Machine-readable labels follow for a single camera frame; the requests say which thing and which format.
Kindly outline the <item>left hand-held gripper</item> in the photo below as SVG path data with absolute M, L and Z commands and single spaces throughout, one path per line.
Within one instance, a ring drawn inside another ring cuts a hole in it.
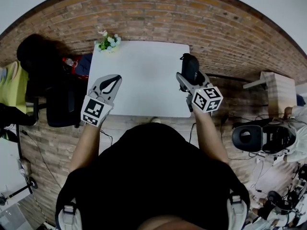
M 106 75 L 98 78 L 84 98 L 81 120 L 95 127 L 100 126 L 110 111 L 122 83 L 120 75 Z

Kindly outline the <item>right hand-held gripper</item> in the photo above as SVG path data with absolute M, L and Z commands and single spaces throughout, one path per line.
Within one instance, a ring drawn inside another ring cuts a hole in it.
M 203 113 L 217 111 L 220 107 L 223 96 L 216 86 L 210 83 L 209 77 L 198 71 L 198 85 L 193 86 L 179 72 L 176 73 L 176 79 L 179 82 L 182 92 L 188 92 L 187 104 L 189 110 L 193 111 L 193 106 Z

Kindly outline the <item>black oval case with lettering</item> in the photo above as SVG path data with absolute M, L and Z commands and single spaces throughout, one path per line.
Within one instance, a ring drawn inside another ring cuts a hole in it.
M 190 84 L 196 85 L 200 67 L 197 58 L 190 53 L 184 53 L 180 60 L 182 60 L 181 75 Z

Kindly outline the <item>person's left forearm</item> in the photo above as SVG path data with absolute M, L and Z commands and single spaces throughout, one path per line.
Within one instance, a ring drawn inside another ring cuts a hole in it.
M 73 152 L 69 171 L 73 172 L 91 164 L 99 154 L 101 126 L 86 124 Z

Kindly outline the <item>person's right forearm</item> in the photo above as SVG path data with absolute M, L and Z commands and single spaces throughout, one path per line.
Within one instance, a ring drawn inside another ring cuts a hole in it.
M 226 148 L 218 135 L 214 122 L 209 113 L 203 113 L 195 106 L 193 113 L 196 120 L 196 129 L 199 149 L 214 160 L 229 163 Z

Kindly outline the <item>dark blue bag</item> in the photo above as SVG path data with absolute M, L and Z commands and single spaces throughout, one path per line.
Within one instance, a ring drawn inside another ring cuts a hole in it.
M 81 56 L 75 67 L 75 73 L 80 76 L 89 76 L 93 54 Z

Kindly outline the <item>potted flower plant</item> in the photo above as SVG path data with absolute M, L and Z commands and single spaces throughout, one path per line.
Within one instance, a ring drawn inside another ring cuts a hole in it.
M 121 37 L 118 34 L 110 34 L 107 30 L 97 32 L 101 38 L 95 41 L 95 46 L 100 52 L 114 53 L 119 49 Z

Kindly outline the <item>clear plastic bottle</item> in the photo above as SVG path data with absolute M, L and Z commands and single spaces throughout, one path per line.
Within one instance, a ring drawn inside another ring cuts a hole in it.
M 62 58 L 62 61 L 63 61 L 66 65 L 68 65 L 68 66 L 70 66 L 70 67 L 72 67 L 72 68 L 75 68 L 75 67 L 78 65 L 78 62 L 77 62 L 77 61 L 74 61 L 73 59 L 68 58 L 68 57 L 63 57 L 63 58 Z

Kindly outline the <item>black padded headset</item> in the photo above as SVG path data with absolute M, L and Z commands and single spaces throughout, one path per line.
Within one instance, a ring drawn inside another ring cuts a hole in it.
M 233 145 L 246 152 L 285 153 L 290 151 L 295 140 L 295 131 L 282 125 L 243 125 L 232 133 Z

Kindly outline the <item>black office chair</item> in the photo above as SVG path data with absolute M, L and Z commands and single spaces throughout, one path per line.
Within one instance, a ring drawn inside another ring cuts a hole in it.
M 18 46 L 17 59 L 29 74 L 26 94 L 33 102 L 34 118 L 45 109 L 49 126 L 78 128 L 86 88 L 65 69 L 54 43 L 32 34 Z

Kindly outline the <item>light wooden stool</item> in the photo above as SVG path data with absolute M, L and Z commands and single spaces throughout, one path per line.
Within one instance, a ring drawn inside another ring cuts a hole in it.
M 297 105 L 295 81 L 274 72 L 262 71 L 259 80 L 243 85 L 243 89 L 263 84 L 267 87 L 269 117 L 281 117 L 285 108 Z

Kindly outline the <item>yellow-green table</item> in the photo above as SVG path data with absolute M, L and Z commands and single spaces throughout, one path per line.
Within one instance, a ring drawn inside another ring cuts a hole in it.
M 26 114 L 29 112 L 25 103 L 28 73 L 21 67 L 19 61 L 0 67 L 0 103 L 16 107 Z

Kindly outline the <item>black bag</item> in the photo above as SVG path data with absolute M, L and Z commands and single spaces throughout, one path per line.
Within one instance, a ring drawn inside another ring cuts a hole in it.
M 7 127 L 11 124 L 22 126 L 33 126 L 36 120 L 16 107 L 6 106 L 0 103 L 0 127 Z

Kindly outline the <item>person's black shirt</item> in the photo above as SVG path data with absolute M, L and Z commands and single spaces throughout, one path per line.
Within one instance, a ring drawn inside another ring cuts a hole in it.
M 209 158 L 173 128 L 147 123 L 127 130 L 93 162 L 71 172 L 56 212 L 73 205 L 83 230 L 137 230 L 166 215 L 205 230 L 227 230 L 233 196 L 250 204 L 228 164 Z

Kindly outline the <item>black tripod stand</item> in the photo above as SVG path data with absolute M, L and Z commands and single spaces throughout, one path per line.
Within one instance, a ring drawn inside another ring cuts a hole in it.
M 14 196 L 18 195 L 19 193 L 21 193 L 22 191 L 26 190 L 26 189 L 37 189 L 38 186 L 37 186 L 37 183 L 35 181 L 34 178 L 32 177 L 29 177 L 28 179 L 28 183 L 26 186 L 22 187 L 21 189 L 11 193 L 10 195 L 8 196 L 4 196 L 4 195 L 1 195 L 0 196 L 0 206 L 4 206 L 7 204 L 7 201 L 11 198 L 13 198 Z

